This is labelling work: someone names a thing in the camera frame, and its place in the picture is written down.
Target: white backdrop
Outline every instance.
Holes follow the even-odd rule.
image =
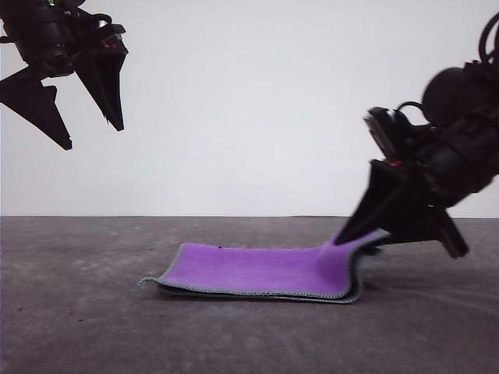
[[[84,8],[127,29],[126,129],[106,124],[76,76],[55,79],[71,151],[2,107],[4,215],[349,215],[369,159],[381,157],[365,110],[418,101],[437,72],[477,58],[499,5],[88,0]],[[3,76],[22,66],[14,47],[2,47]],[[499,185],[453,214],[499,217]]]

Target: purple cloth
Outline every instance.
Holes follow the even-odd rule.
[[[308,249],[242,249],[187,243],[154,281],[176,295],[284,298],[346,303],[362,289],[359,261],[377,251],[388,233],[376,230],[355,241]]]

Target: purple towel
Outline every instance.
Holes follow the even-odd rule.
[[[159,278],[146,277],[174,295],[270,298],[348,303],[362,290],[359,262],[379,252],[388,233],[308,249],[243,249],[187,243]]]

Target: folded cloth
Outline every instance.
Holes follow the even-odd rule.
[[[349,303],[362,291],[359,264],[389,236],[378,229],[361,238],[308,249],[244,249],[187,243],[159,278],[174,295]]]

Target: black robotic arm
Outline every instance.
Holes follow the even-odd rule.
[[[371,161],[369,187],[338,244],[383,228],[391,233],[387,243],[438,240],[452,257],[468,252],[446,209],[499,174],[499,31],[495,49],[486,51],[497,22],[499,13],[482,33],[481,61],[435,76],[421,104],[368,111],[364,119],[386,159]],[[412,125],[406,105],[429,123]]]
[[[0,81],[0,101],[37,126],[65,150],[72,148],[55,106],[55,86],[48,77],[76,72],[102,114],[123,129],[119,72],[128,51],[122,25],[110,16],[79,8],[84,0],[0,0],[0,18],[28,66]]]

